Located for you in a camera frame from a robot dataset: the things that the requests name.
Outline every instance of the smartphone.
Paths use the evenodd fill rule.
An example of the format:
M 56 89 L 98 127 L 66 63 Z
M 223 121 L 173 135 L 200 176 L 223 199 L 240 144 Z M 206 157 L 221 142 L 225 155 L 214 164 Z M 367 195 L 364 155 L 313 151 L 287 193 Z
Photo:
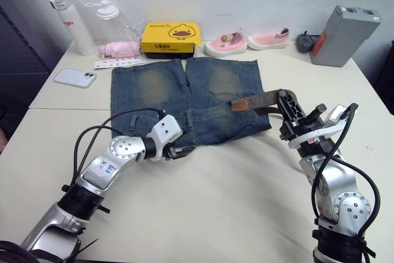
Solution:
M 56 83 L 68 84 L 69 86 L 82 87 L 87 89 L 95 80 L 96 74 L 83 72 L 74 69 L 63 69 L 55 76 Z

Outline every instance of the white table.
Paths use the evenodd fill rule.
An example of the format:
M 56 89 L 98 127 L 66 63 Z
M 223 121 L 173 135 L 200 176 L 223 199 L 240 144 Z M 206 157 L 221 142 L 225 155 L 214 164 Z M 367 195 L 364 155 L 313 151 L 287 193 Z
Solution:
M 319 67 L 292 47 L 233 58 L 257 58 L 264 88 L 292 89 L 306 112 L 321 102 L 328 108 L 360 104 L 341 151 L 379 186 L 382 207 L 366 238 L 377 252 L 376 262 L 393 262 L 393 118 L 354 62 L 343 68 Z M 52 82 L 64 67 L 91 71 L 88 60 L 95 59 L 77 57 L 72 49 L 66 53 L 0 156 L 0 240 L 20 243 L 60 199 L 60 187 L 71 179 L 77 136 L 110 115 L 110 70 L 99 70 L 98 80 L 86 90 Z M 270 121 L 269 131 L 199 147 L 181 160 L 133 164 L 103 202 L 111 214 L 95 213 L 81 235 L 82 245 L 99 241 L 80 258 L 313 262 L 310 186 L 297 152 L 278 138 L 280 117 Z M 88 160 L 106 149 L 110 132 L 102 133 Z M 360 177 L 358 184 L 372 202 L 368 184 Z

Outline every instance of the denim shorts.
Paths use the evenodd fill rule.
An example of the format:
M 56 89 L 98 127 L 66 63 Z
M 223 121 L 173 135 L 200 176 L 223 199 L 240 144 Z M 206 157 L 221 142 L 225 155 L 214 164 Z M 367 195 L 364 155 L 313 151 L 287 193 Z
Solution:
M 112 71 L 111 114 L 137 107 L 164 109 L 183 129 L 174 147 L 214 145 L 271 128 L 268 116 L 231 112 L 231 101 L 263 92 L 257 61 L 189 58 Z M 127 136 L 145 137 L 159 121 L 153 111 L 115 118 Z

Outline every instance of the belt loop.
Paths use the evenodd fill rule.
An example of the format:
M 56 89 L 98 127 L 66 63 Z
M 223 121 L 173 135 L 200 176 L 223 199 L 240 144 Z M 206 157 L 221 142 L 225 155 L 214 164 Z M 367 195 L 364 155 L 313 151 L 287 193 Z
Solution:
M 135 130 L 135 122 L 136 122 L 137 118 L 138 118 L 138 115 L 136 115 L 136 114 L 131 116 L 131 120 L 130 120 L 130 123 L 129 123 L 129 131 L 134 132 L 134 130 Z
M 191 109 L 186 111 L 187 126 L 193 127 L 193 119 L 191 118 Z

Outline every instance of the children's shoe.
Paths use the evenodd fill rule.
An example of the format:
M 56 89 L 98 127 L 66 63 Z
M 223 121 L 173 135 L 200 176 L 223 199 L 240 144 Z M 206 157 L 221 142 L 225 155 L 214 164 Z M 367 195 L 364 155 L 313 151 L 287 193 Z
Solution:
M 215 41 L 205 43 L 204 50 L 213 57 L 225 57 L 246 51 L 247 41 L 240 32 L 225 34 Z
M 280 33 L 265 36 L 249 36 L 247 45 L 252 49 L 281 49 L 289 42 L 289 28 L 283 28 Z

